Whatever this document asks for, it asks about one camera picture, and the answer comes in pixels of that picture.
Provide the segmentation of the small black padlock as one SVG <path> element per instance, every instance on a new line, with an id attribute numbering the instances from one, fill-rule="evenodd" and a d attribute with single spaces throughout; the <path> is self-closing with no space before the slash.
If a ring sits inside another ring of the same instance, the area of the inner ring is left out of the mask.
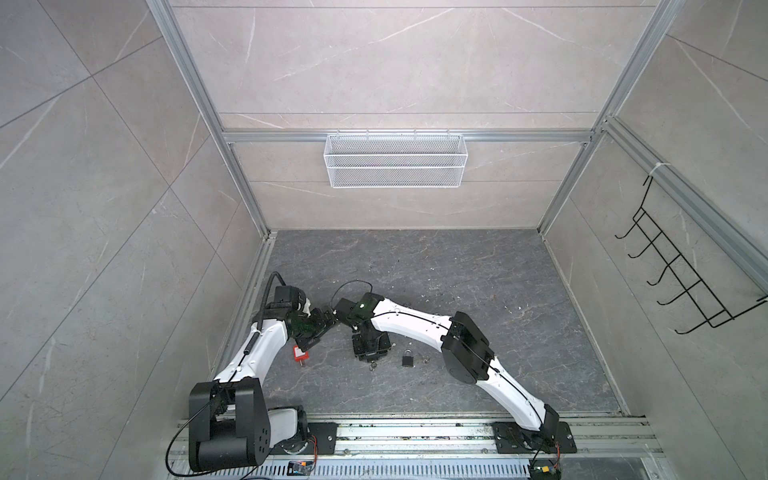
<path id="1" fill-rule="evenodd" d="M 401 358 L 401 366 L 405 368 L 413 368 L 415 365 L 415 359 L 413 352 L 410 349 L 406 349 L 403 352 L 402 358 Z"/>

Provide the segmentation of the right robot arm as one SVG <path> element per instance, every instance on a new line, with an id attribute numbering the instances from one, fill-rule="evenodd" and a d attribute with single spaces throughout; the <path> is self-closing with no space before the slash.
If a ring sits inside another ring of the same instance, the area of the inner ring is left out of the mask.
<path id="1" fill-rule="evenodd" d="M 452 377 L 478 386 L 511 414 L 530 449 L 550 452 L 558 446 L 558 412 L 512 377 L 468 314 L 430 314 L 373 292 L 355 302 L 342 298 L 332 311 L 341 323 L 361 333 L 364 342 L 394 333 L 434 348 Z"/>

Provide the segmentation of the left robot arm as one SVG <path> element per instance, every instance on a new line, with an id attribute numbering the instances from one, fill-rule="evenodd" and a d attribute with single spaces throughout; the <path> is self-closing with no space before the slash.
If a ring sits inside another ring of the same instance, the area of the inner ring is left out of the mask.
<path id="1" fill-rule="evenodd" d="M 269 409 L 263 381 L 286 343 L 294 340 L 304 357 L 336 323 L 330 309 L 313 307 L 303 290 L 271 272 L 244 344 L 213 380 L 196 384 L 190 392 L 189 419 L 179 430 L 188 432 L 191 471 L 176 471 L 166 453 L 167 472 L 192 478 L 258 467 L 275 448 L 297 454 L 310 447 L 316 454 L 318 440 L 303 407 Z"/>

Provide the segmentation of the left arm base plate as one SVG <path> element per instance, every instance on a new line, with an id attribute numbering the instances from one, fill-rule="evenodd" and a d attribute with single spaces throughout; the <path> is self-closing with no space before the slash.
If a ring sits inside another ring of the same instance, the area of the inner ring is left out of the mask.
<path id="1" fill-rule="evenodd" d="M 333 455 L 336 449 L 339 425 L 333 422 L 310 422 L 299 426 L 292 438 L 277 443 L 271 455 Z"/>

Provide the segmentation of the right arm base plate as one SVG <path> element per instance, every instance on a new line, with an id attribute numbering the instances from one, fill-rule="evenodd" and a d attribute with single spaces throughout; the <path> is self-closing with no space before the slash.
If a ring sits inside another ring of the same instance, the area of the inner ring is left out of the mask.
<path id="1" fill-rule="evenodd" d="M 493 422 L 491 428 L 496 450 L 500 454 L 578 452 L 570 426 L 566 422 L 559 422 L 556 428 L 545 433 L 522 429 L 514 422 Z"/>

